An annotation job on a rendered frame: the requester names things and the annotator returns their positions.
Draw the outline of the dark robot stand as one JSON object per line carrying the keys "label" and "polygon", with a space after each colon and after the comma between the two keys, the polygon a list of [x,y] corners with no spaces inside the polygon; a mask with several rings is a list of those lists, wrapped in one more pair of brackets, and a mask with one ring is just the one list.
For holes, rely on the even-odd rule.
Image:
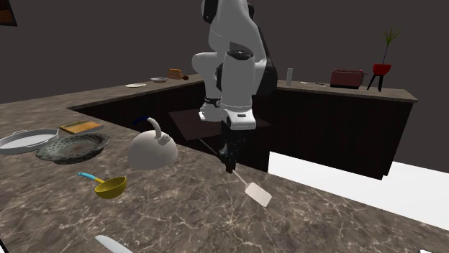
{"label": "dark robot stand", "polygon": [[[225,133],[221,130],[221,124],[219,122],[201,121],[198,109],[172,111],[168,115],[182,135],[182,138],[178,140],[179,144],[209,154],[212,152],[200,142],[200,139],[204,140],[216,152],[224,146]],[[240,150],[237,162],[268,172],[272,126],[258,117],[255,119],[257,128],[251,134],[247,134],[248,137]]]}

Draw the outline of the white kettle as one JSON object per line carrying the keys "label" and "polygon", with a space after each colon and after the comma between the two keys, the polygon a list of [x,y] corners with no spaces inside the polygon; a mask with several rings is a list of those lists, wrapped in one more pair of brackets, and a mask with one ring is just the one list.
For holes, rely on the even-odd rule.
{"label": "white kettle", "polygon": [[163,132],[159,123],[151,117],[142,117],[154,130],[141,132],[127,149],[127,163],[136,170],[157,170],[171,164],[178,157],[174,139]]}

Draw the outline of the dark kitchen cabinet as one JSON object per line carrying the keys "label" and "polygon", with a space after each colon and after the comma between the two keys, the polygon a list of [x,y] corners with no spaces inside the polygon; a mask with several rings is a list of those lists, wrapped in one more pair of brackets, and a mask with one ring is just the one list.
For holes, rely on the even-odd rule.
{"label": "dark kitchen cabinet", "polygon": [[[78,105],[76,111],[139,132],[151,128],[140,118],[152,117],[178,143],[182,135],[168,113],[199,110],[203,100],[204,83],[191,76],[131,88],[118,98]],[[416,101],[403,89],[379,92],[279,81],[271,95],[253,98],[253,113],[272,126],[270,153],[382,179]]]}

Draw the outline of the red toaster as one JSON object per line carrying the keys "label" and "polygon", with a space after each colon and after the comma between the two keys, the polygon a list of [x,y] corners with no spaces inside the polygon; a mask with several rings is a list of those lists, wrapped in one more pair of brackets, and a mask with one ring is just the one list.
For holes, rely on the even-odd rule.
{"label": "red toaster", "polygon": [[362,70],[334,69],[330,86],[335,88],[359,89],[366,74]]}

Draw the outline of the wooden cutting board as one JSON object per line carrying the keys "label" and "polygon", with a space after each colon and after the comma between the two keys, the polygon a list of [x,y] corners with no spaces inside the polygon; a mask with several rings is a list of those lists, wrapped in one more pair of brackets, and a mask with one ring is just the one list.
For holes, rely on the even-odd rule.
{"label": "wooden cutting board", "polygon": [[103,124],[96,123],[94,121],[77,121],[70,124],[59,126],[61,130],[69,134],[80,134],[86,132],[94,132],[102,129]]}

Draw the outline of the white knife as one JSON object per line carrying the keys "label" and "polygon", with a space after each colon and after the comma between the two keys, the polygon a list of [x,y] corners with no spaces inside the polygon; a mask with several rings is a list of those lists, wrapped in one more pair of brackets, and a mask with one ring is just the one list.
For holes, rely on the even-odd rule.
{"label": "white knife", "polygon": [[112,253],[133,253],[131,250],[126,248],[124,245],[120,244],[119,242],[104,236],[104,235],[97,235],[95,236],[95,239],[102,244],[104,247],[106,247],[109,251]]}

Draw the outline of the grey patterned plate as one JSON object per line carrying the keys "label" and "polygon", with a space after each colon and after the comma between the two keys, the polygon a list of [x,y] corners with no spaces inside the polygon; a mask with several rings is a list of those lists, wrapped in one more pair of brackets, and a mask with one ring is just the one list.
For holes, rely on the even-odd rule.
{"label": "grey patterned plate", "polygon": [[102,133],[75,134],[46,144],[36,156],[55,164],[69,165],[84,162],[100,154],[109,144],[110,136]]}

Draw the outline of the red plant pot on stand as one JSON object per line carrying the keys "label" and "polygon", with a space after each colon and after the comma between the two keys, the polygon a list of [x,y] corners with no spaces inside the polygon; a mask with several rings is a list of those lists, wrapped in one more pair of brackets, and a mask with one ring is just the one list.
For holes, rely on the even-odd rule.
{"label": "red plant pot on stand", "polygon": [[373,65],[373,75],[371,77],[371,80],[367,86],[367,89],[369,90],[372,86],[374,80],[376,77],[379,77],[378,81],[378,91],[381,92],[384,82],[384,76],[391,70],[391,65],[385,63],[386,54],[389,49],[389,45],[391,42],[396,39],[401,33],[401,27],[398,27],[397,29],[394,29],[392,26],[390,28],[386,27],[382,31],[386,43],[386,49],[384,51],[384,56],[381,63],[376,63]]}

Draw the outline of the white round tray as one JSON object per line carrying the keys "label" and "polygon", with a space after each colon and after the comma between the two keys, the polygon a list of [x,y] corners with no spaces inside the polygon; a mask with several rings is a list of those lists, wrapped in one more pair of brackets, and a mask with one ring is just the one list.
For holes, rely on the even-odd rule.
{"label": "white round tray", "polygon": [[16,131],[0,139],[0,155],[17,155],[38,150],[58,138],[58,129]]}

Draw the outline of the dark wall picture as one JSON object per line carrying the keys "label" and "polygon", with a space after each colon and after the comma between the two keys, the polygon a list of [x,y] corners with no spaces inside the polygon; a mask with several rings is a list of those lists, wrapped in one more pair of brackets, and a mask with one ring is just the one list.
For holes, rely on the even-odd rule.
{"label": "dark wall picture", "polygon": [[17,26],[9,0],[0,0],[0,25]]}

